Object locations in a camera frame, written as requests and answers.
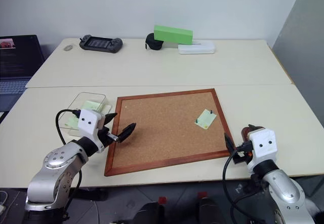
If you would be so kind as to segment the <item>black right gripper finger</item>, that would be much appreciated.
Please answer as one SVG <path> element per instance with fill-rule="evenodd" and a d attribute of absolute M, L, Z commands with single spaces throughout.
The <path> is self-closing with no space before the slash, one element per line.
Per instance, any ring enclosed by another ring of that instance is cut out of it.
<path fill-rule="evenodd" d="M 229 134 L 224 133 L 225 145 L 230 155 L 237 152 L 237 148 Z"/>

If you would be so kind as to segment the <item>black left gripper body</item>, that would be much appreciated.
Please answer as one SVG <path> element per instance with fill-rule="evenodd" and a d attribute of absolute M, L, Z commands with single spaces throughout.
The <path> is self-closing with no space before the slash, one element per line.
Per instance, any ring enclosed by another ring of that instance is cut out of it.
<path fill-rule="evenodd" d="M 98 138 L 103 144 L 104 148 L 107 148 L 112 143 L 119 142 L 119 137 L 110 133 L 109 128 L 105 126 L 98 130 Z"/>

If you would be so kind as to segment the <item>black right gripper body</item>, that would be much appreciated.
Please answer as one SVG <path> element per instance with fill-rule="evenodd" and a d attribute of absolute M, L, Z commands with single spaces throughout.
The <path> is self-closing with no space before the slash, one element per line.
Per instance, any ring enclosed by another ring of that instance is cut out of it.
<path fill-rule="evenodd" d="M 239 145 L 237 148 L 237 152 L 233 157 L 233 161 L 235 164 L 245 162 L 248 164 L 252 160 L 252 142 L 244 142 Z"/>

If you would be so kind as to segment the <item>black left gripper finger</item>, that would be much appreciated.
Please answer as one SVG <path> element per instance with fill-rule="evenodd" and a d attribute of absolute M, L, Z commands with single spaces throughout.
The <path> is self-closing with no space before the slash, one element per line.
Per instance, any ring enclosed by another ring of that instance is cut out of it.
<path fill-rule="evenodd" d="M 122 143 L 124 140 L 126 140 L 134 131 L 136 127 L 136 123 L 129 124 L 126 128 L 122 130 L 122 132 L 117 136 L 118 142 Z"/>
<path fill-rule="evenodd" d="M 105 115 L 105 120 L 103 126 L 105 127 L 109 122 L 111 122 L 115 117 L 117 116 L 117 113 L 109 113 Z"/>

